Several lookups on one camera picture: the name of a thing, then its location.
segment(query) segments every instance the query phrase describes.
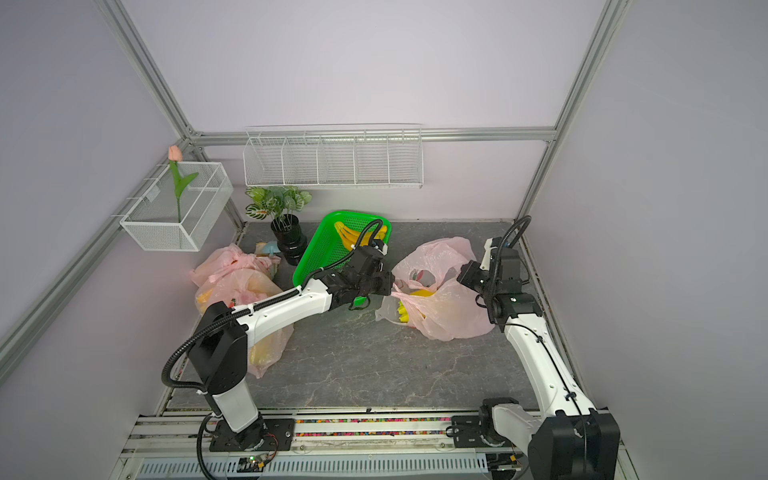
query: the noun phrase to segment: marble floor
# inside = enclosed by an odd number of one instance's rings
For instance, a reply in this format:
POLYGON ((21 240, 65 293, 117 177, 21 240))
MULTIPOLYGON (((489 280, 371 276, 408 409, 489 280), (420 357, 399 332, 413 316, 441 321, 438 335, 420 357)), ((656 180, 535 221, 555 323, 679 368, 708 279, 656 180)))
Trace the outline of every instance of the marble floor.
MULTIPOLYGON (((308 237, 317 226, 302 223, 308 237)), ((422 243, 444 237, 469 239, 480 260, 485 239, 499 237, 507 228, 507 223, 496 222, 393 223, 387 266, 395 266, 422 243)), ((257 242, 273 238, 268 223, 249 223, 240 246, 252 252, 257 242)), ((293 270, 283 262, 277 285, 292 288, 293 270)), ((535 294, 530 285, 524 290, 535 294)), ((476 409, 484 398, 512 396, 526 409, 537 408, 520 359, 498 329, 472 339, 429 340, 416 329, 376 322, 373 312, 381 301, 372 296, 365 310, 339 308, 295 323, 283 358, 262 379, 247 376, 256 404, 476 409)), ((191 366, 182 379, 197 379, 191 366)), ((167 408, 207 409, 207 404, 195 391, 181 389, 174 390, 167 408)))

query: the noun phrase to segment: wire shelf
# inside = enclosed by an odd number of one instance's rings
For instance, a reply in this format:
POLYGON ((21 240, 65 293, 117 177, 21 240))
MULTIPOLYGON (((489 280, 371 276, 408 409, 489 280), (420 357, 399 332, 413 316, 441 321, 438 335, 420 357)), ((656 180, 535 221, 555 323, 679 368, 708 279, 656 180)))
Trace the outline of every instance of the wire shelf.
POLYGON ((421 187, 422 134, 383 131, 248 132, 246 185, 306 189, 421 187))
POLYGON ((120 225, 144 250, 197 252, 232 195, 222 164, 180 162, 182 176, 197 177, 181 194, 178 221, 174 178, 166 166, 125 214, 120 225))

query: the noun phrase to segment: blue object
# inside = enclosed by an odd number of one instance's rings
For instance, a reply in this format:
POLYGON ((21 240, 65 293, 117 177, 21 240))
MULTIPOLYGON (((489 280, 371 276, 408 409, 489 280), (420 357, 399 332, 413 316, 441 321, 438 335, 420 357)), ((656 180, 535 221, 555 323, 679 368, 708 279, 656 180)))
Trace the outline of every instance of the blue object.
POLYGON ((266 242, 266 245, 264 245, 264 249, 262 252, 265 255, 269 255, 270 253, 280 253, 280 249, 277 248, 277 241, 272 240, 271 242, 266 242))

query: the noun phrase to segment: black vase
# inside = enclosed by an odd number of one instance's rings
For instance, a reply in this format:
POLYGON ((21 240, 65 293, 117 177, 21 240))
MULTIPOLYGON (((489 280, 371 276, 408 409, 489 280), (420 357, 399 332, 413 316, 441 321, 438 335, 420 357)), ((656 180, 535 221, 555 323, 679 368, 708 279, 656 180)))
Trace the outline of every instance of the black vase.
POLYGON ((301 233, 301 225, 296 215, 284 215, 282 221, 272 220, 270 227, 277 238, 277 248, 289 265, 298 265, 306 250, 306 235, 301 233))

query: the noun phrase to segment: green plastic basket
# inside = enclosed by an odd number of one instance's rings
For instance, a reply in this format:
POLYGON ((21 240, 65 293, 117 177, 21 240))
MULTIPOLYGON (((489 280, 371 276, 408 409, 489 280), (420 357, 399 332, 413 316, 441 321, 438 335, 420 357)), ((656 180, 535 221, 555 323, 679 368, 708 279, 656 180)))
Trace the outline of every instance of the green plastic basket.
POLYGON ((389 234, 392 232, 392 224, 384 217, 345 210, 339 210, 326 215, 323 221, 320 222, 320 226, 317 227, 317 231, 307 246, 304 256, 301 257, 299 265, 296 266, 296 272, 293 273, 293 285, 301 285, 306 276, 312 271, 322 266, 330 265, 349 253, 349 250, 344 248, 341 237, 339 237, 333 224, 343 222, 352 230, 362 231, 368 223, 377 218, 386 225, 384 243, 388 243, 389 234))

